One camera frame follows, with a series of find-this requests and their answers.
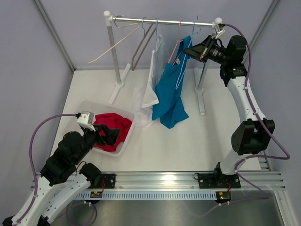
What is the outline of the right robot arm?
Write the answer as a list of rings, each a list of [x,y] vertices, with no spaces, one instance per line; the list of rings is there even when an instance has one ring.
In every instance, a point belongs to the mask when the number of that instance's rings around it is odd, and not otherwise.
[[[183,51],[200,62],[212,60],[220,64],[220,77],[234,99],[240,118],[226,158],[217,163],[212,173],[197,175],[199,187],[203,189],[240,188],[239,168],[246,160],[266,150],[269,134],[275,129],[274,121],[268,120],[259,109],[248,84],[248,71],[242,63],[246,48],[247,41],[240,35],[232,36],[226,47],[220,39],[209,35],[200,44]]]

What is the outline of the red t shirt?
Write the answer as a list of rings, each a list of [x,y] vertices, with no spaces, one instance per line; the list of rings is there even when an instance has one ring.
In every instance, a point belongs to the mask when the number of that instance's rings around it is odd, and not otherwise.
[[[109,145],[95,145],[95,148],[100,148],[106,152],[115,152],[118,145],[125,141],[129,129],[132,125],[132,121],[128,118],[122,117],[116,113],[104,113],[95,116],[94,125],[106,125],[109,129],[120,129],[116,144],[114,146]]]

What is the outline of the white t shirt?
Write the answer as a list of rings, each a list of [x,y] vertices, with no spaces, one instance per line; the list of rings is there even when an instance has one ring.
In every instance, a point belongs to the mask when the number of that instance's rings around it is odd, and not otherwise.
[[[159,103],[155,93],[164,66],[166,64],[166,45],[162,37],[161,45],[157,52],[152,51],[148,81],[141,87],[134,88],[132,105],[135,112],[135,127],[149,128],[152,120],[153,106]]]

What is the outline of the pink hanger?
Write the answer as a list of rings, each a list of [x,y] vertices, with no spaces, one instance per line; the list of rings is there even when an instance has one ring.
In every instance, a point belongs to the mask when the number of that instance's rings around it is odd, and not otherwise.
[[[175,44],[174,49],[173,49],[173,51],[172,51],[172,53],[171,53],[171,56],[170,56],[170,58],[169,58],[169,60],[168,60],[168,63],[169,63],[169,64],[171,63],[171,61],[172,61],[172,59],[173,59],[173,56],[174,56],[174,53],[175,53],[175,51],[176,51],[176,48],[177,48],[178,44],[181,42],[180,39],[179,39],[179,34],[180,34],[180,27],[181,27],[182,21],[183,21],[183,19],[181,19],[180,22],[179,22],[179,24],[178,24],[176,44]]]

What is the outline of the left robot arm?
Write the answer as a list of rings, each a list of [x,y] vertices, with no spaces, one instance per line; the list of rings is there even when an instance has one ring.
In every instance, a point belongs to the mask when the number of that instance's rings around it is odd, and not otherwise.
[[[49,226],[77,195],[88,188],[114,188],[113,174],[102,174],[92,163],[82,166],[76,176],[77,165],[95,145],[115,145],[119,129],[95,125],[64,135],[54,154],[49,157],[36,182],[32,200],[14,216],[4,219],[4,226]]]

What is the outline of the light blue red-shirt hanger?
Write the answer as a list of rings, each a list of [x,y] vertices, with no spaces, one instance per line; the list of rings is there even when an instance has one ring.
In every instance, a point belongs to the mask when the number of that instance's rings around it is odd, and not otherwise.
[[[190,35],[190,42],[189,42],[189,44],[188,44],[187,47],[192,47],[192,39],[193,39],[193,36],[195,34],[194,28],[195,28],[195,23],[197,21],[198,21],[198,16],[196,16],[196,19],[193,22],[192,32],[191,32],[191,35]],[[183,55],[184,55],[184,58],[183,58],[183,61],[182,61],[182,65],[181,65],[181,69],[180,69],[180,74],[178,76],[178,79],[177,79],[177,82],[176,82],[176,85],[175,85],[175,89],[176,90],[178,90],[178,88],[180,86],[180,83],[183,80],[184,73],[185,73],[185,70],[186,70],[187,60],[189,60],[189,56],[187,56],[186,54],[183,54]]]

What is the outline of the blue t shirt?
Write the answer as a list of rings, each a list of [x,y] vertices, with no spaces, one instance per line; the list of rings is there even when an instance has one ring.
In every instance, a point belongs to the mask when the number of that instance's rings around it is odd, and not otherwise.
[[[155,93],[159,103],[153,106],[152,119],[159,119],[160,123],[168,129],[173,128],[177,123],[189,117],[185,112],[181,98],[184,78],[178,90],[175,89],[184,58],[183,50],[189,48],[187,47],[189,42],[190,36],[181,40],[173,62],[166,64],[163,74],[155,86]]]

